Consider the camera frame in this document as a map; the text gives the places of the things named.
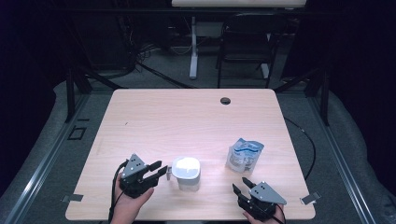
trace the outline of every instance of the snack bag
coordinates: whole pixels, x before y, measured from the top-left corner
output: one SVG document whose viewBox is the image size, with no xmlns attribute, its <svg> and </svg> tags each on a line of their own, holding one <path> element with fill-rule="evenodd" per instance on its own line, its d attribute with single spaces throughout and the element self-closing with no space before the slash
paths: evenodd
<svg viewBox="0 0 396 224">
<path fill-rule="evenodd" d="M 240 138 L 229 148 L 226 164 L 239 173 L 253 172 L 263 148 L 264 145 L 259 142 L 245 141 Z"/>
</svg>

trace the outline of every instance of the hand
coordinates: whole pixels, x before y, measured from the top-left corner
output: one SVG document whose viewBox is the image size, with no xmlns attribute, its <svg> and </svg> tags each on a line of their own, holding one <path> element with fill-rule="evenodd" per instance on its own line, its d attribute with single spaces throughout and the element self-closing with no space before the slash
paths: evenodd
<svg viewBox="0 0 396 224">
<path fill-rule="evenodd" d="M 264 222 L 261 222 L 257 219 L 254 219 L 254 217 L 251 216 L 247 211 L 245 211 L 243 214 L 251 224 L 279 224 L 273 218 L 270 218 L 268 220 L 265 220 Z M 285 223 L 285 218 L 283 217 L 283 204 L 279 204 L 279 206 L 276 207 L 274 217 L 279 219 L 281 222 Z"/>
<path fill-rule="evenodd" d="M 115 200 L 122 194 L 120 188 L 121 175 L 117 176 L 116 187 L 114 189 Z M 114 207 L 114 215 L 111 220 L 112 224 L 131 224 L 137 217 L 140 208 L 143 204 L 151 197 L 154 192 L 154 188 L 149 188 L 145 193 L 140 195 L 138 198 L 131 198 L 128 195 L 122 194 Z"/>
</svg>

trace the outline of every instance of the white cup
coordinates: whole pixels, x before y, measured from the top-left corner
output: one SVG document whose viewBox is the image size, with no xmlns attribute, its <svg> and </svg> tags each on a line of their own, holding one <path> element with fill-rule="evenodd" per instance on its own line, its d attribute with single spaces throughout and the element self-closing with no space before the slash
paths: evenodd
<svg viewBox="0 0 396 224">
<path fill-rule="evenodd" d="M 201 164 L 193 157 L 179 157 L 172 163 L 172 175 L 177 178 L 179 189 L 197 191 L 200 186 Z"/>
</svg>

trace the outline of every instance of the desk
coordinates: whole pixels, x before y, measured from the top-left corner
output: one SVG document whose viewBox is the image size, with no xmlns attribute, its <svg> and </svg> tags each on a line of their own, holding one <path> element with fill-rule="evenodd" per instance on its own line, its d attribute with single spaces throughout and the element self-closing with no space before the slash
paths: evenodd
<svg viewBox="0 0 396 224">
<path fill-rule="evenodd" d="M 223 105 L 220 99 L 231 103 Z M 225 166 L 228 148 L 240 137 L 265 144 L 252 174 L 239 174 Z M 174 177 L 162 176 L 138 220 L 246 220 L 233 193 L 235 183 L 244 194 L 252 182 L 267 182 L 288 204 L 287 219 L 315 216 L 283 116 L 271 90 L 117 90 L 110 100 L 75 194 L 70 220 L 105 220 L 111 184 L 119 165 L 136 153 L 144 162 L 171 165 L 179 156 L 201 162 L 197 192 L 178 189 Z"/>
<path fill-rule="evenodd" d="M 172 7 L 304 7 L 306 0 L 172 0 Z M 198 50 L 196 45 L 196 21 L 191 20 L 190 79 L 197 78 Z M 268 67 L 262 64 L 262 74 L 268 75 Z"/>
</svg>

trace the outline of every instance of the chair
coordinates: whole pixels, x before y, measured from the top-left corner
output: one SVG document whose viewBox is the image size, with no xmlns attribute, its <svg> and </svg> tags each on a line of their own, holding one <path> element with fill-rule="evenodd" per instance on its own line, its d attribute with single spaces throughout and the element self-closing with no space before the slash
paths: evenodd
<svg viewBox="0 0 396 224">
<path fill-rule="evenodd" d="M 287 19 L 279 14 L 238 13 L 222 25 L 216 67 L 220 88 L 222 62 L 269 64 L 265 88 L 268 88 L 280 37 L 287 28 Z"/>
</svg>

